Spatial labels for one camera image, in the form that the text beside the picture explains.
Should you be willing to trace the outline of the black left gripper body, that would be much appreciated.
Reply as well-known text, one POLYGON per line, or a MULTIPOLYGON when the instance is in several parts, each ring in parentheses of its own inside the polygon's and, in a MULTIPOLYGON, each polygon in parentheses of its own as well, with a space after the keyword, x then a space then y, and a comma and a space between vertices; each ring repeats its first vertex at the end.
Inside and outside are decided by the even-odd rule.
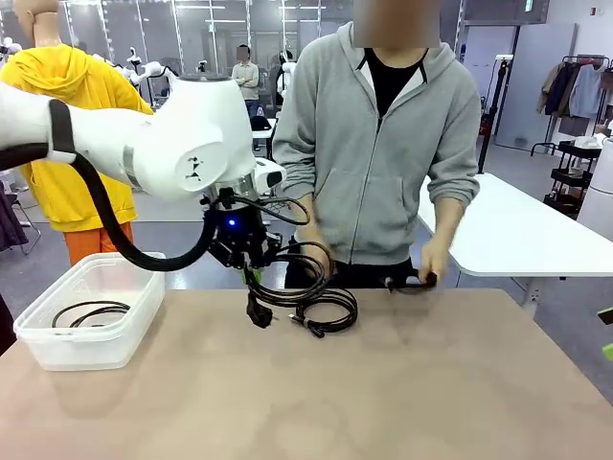
POLYGON ((247 262, 254 262, 266 237, 257 205, 230 188, 222 189, 205 212, 205 224, 213 230, 211 242, 217 239, 228 248, 243 252, 247 262))

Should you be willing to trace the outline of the person's left hand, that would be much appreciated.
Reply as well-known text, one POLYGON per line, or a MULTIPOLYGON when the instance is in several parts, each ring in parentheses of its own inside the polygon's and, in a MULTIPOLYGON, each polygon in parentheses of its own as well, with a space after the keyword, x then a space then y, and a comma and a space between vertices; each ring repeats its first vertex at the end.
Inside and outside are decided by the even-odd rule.
POLYGON ((444 241, 430 240, 420 252, 420 282, 429 287, 444 279, 448 269, 449 246, 444 241))

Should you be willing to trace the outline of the person's right hand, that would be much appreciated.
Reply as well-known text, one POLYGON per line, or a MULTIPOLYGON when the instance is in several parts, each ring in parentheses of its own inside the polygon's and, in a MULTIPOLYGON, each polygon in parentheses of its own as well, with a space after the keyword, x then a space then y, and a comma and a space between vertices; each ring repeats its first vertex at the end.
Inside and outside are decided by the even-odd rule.
POLYGON ((296 242, 322 242, 321 231, 317 223, 297 226, 293 238, 296 242))

